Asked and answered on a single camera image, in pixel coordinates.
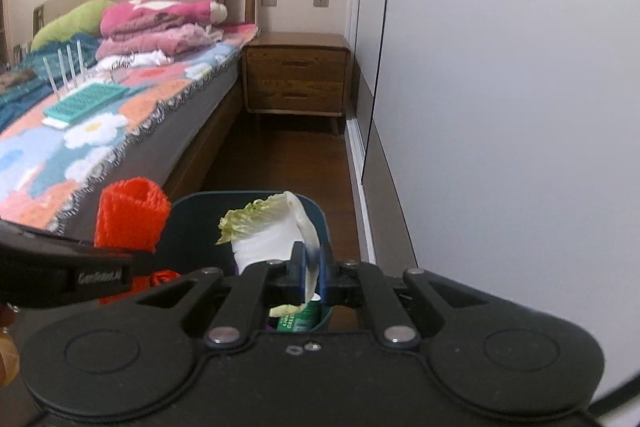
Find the person left hand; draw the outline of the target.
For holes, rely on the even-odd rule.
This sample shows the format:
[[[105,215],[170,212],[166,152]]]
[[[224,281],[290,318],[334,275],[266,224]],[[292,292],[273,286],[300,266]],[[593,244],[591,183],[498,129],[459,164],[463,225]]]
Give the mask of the person left hand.
[[[9,334],[9,327],[15,321],[15,312],[8,306],[0,309],[0,385],[11,384],[20,371],[20,355]]]

